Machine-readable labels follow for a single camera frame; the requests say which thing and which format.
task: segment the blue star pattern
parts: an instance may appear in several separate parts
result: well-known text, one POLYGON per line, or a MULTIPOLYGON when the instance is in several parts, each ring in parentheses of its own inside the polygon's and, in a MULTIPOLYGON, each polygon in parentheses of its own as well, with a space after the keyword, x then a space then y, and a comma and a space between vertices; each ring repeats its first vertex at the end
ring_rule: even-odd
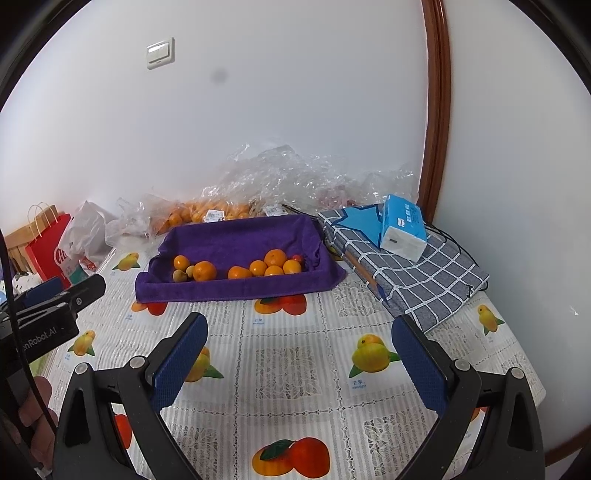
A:
POLYGON ((333 225, 344 226, 362 233, 376 248, 379 248, 382 242, 382 214, 377 205, 347 207, 340 212, 344 217, 332 222, 333 225))

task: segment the purple towel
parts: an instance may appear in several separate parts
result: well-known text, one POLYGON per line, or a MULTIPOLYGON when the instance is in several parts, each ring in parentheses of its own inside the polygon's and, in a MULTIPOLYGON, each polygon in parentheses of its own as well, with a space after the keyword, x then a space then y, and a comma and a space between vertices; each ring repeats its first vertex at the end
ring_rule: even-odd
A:
POLYGON ((330 290, 345 277, 331 258, 314 222, 305 215, 251 218, 175 227, 135 280, 141 303, 159 301, 247 300, 330 290), (248 268, 252 261, 280 248, 288 257, 304 257, 302 273, 228 280, 234 265, 248 268), (173 259, 185 255, 191 264, 208 260, 217 280, 174 283, 173 259))

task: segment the human hand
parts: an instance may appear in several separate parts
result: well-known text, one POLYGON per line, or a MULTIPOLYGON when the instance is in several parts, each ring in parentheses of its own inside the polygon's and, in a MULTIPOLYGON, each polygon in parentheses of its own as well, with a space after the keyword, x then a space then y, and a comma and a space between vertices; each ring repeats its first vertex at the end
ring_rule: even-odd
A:
MULTIPOLYGON (((41 398, 45 402, 45 405, 47 405, 52 392, 49 381, 44 377, 35 377, 34 381, 39 389, 41 398)), ((56 412, 49 409, 49 415, 57 425, 56 412)), ((47 423, 47 419, 44 417, 41 407, 37 403, 37 399, 32 391, 29 390, 27 399, 18 410, 18 416, 25 427, 35 424, 33 426, 35 433, 31 441, 31 456, 38 462, 41 462, 45 468, 50 469, 53 464, 53 446, 56 437, 53 435, 53 431, 49 423, 47 423)), ((17 428, 11 425, 9 429, 14 442, 16 444, 21 443, 21 435, 18 433, 17 428)))

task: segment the light switch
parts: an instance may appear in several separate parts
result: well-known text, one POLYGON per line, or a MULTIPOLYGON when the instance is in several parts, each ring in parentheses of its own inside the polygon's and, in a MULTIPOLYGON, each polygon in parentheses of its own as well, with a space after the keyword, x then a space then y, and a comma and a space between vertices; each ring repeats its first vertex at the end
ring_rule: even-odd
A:
POLYGON ((159 41, 146 47, 146 63, 151 70, 174 61, 174 38, 159 41))

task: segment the screw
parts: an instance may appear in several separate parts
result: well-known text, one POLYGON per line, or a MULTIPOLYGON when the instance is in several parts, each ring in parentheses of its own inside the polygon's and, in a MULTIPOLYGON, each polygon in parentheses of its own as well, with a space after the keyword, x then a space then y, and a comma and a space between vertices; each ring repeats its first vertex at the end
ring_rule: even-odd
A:
POLYGON ((513 367, 511 369, 511 375, 513 375, 515 378, 517 378, 519 380, 521 380, 523 377, 525 377, 523 370, 521 368, 517 368, 517 367, 513 367))
POLYGON ((456 360, 454 362, 454 365, 458 370, 461 370, 462 372, 467 372, 468 370, 470 370, 470 363, 466 362, 463 358, 459 358, 458 360, 456 360))
POLYGON ((82 363, 82 364, 76 365, 74 372, 76 372, 78 375, 82 375, 87 370, 88 370, 88 364, 82 363))
POLYGON ((135 356, 129 361, 129 366, 131 368, 141 368, 146 363, 146 360, 143 356, 135 356))

